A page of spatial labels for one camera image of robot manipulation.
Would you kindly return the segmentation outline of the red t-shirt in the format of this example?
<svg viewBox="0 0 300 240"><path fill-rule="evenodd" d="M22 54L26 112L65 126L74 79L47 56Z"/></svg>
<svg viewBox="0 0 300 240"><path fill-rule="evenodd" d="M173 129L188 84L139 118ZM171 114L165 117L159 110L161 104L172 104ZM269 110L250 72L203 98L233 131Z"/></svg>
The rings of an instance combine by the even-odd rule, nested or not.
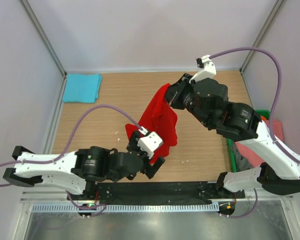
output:
<svg viewBox="0 0 300 240"><path fill-rule="evenodd" d="M170 86L167 83L155 93L138 121L140 126L151 132L156 132L163 140L163 145L150 160L151 164L155 163L160 156L167 157L170 153L170 148L178 144L176 132L178 117L165 99L165 93Z"/></svg>

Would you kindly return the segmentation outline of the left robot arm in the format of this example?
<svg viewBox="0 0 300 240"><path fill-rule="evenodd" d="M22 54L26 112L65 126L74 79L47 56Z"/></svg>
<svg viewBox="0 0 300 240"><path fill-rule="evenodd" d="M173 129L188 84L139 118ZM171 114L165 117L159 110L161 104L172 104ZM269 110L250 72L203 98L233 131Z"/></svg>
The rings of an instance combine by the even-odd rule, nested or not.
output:
<svg viewBox="0 0 300 240"><path fill-rule="evenodd" d="M55 154L35 154L16 146L12 155L16 164L5 170L3 179L18 187L43 185L91 200L97 193L97 182L133 180L137 173L151 179L165 162L160 156L151 163L163 143L154 131L142 135L136 130L129 139L126 152L91 146L66 153L58 161L53 160L57 157Z"/></svg>

